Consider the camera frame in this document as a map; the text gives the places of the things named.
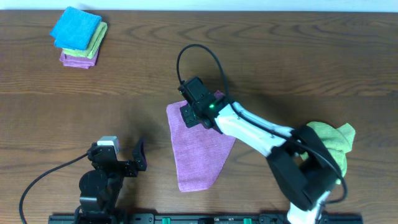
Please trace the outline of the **purple microfibre cloth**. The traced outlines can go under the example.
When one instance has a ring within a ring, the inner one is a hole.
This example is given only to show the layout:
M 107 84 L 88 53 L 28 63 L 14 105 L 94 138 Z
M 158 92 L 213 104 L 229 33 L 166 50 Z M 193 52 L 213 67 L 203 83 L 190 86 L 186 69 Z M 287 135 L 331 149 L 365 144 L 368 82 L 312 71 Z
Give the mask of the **purple microfibre cloth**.
M 206 190 L 217 180 L 236 139 L 200 124 L 186 127 L 180 112 L 185 105 L 183 100 L 166 107 L 178 187 L 181 192 Z

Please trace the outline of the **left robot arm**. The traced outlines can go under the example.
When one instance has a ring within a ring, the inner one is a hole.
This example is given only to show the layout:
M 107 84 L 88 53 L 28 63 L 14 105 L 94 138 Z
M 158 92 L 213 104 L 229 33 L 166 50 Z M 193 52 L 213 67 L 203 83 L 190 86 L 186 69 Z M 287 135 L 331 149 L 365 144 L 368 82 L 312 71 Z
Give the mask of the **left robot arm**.
M 116 208 L 126 177 L 137 177 L 147 169 L 144 140 L 140 138 L 132 150 L 132 160 L 119 161 L 119 140 L 103 136 L 87 150 L 93 170 L 79 181 L 80 206 L 75 210 L 74 223 L 129 223 L 129 215 Z

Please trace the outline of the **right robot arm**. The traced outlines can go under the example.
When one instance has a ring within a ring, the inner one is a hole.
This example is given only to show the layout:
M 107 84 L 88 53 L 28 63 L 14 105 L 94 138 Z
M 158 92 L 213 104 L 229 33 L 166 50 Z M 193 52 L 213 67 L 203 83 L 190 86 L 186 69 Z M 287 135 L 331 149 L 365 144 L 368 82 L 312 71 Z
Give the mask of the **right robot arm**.
M 180 82 L 187 105 L 181 108 L 188 128 L 201 124 L 232 136 L 267 160 L 277 184 L 290 201 L 289 223 L 319 223 L 327 199 L 342 171 L 316 132 L 266 121 L 227 95 L 216 96 L 198 77 Z

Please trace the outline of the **folded purple cloth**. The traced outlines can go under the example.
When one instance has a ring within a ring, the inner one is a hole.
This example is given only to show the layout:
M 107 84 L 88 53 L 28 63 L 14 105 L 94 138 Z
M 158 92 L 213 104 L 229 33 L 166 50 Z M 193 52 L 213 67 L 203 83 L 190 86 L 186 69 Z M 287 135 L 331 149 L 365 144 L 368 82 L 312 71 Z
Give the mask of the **folded purple cloth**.
M 60 61 L 66 67 L 75 67 L 75 68 L 84 68 L 89 69 L 92 66 L 95 66 L 99 50 L 96 51 L 93 58 L 88 57 L 74 57 L 72 55 L 67 55 L 65 53 L 61 53 Z

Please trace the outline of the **folded green cloth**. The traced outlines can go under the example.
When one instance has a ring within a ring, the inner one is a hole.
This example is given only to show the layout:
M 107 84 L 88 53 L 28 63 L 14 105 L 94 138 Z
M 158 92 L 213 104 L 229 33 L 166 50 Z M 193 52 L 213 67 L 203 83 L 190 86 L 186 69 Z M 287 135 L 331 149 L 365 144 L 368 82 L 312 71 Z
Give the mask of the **folded green cloth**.
M 92 59 L 99 49 L 107 29 L 107 23 L 100 22 L 85 50 L 63 49 L 62 52 L 73 57 L 86 57 L 88 59 Z

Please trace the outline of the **folded blue cloth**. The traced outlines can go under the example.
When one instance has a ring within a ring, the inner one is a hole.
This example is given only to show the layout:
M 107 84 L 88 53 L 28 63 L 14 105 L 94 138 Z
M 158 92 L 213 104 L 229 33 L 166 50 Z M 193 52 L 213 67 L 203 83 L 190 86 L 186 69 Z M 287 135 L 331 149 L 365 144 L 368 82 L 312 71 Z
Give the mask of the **folded blue cloth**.
M 101 16 L 67 7 L 50 32 L 55 39 L 54 46 L 85 50 L 101 21 Z

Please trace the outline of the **crumpled green cloth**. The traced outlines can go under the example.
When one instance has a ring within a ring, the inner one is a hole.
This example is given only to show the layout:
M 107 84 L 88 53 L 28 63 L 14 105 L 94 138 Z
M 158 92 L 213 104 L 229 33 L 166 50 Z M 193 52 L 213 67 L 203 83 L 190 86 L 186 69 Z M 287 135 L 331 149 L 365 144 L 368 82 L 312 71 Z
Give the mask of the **crumpled green cloth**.
M 339 166 L 341 175 L 344 177 L 348 170 L 346 154 L 352 151 L 356 134 L 354 127 L 345 123 L 339 128 L 334 128 L 326 123 L 312 121 L 303 128 L 310 128 L 315 132 Z

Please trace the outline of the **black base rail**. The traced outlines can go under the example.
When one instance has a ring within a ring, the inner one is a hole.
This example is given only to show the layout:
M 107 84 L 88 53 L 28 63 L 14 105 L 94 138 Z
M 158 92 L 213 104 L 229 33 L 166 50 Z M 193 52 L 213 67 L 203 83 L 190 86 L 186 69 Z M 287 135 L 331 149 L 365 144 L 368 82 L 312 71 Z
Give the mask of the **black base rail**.
M 51 215 L 49 224 L 75 223 L 74 215 Z M 135 213 L 119 218 L 88 218 L 80 215 L 78 223 L 120 223 L 120 224 L 287 224 L 286 215 L 263 213 L 260 215 L 153 215 Z M 361 215 L 323 214 L 321 224 L 363 224 Z

